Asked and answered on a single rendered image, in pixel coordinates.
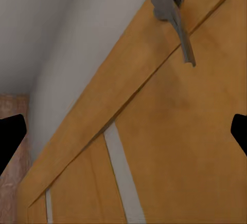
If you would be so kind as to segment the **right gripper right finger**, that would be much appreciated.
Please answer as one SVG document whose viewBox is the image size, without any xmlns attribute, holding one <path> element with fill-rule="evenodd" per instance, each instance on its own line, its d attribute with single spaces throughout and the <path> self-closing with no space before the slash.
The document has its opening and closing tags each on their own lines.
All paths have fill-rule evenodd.
<svg viewBox="0 0 247 224">
<path fill-rule="evenodd" d="M 235 114 L 231 133 L 247 155 L 247 116 Z"/>
</svg>

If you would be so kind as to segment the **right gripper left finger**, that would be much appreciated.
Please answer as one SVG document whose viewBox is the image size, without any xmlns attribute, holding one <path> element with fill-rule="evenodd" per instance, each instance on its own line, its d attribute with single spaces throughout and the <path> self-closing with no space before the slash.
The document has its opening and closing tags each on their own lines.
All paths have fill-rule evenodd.
<svg viewBox="0 0 247 224">
<path fill-rule="evenodd" d="M 26 133 L 25 120 L 21 114 L 0 120 L 0 175 Z"/>
</svg>

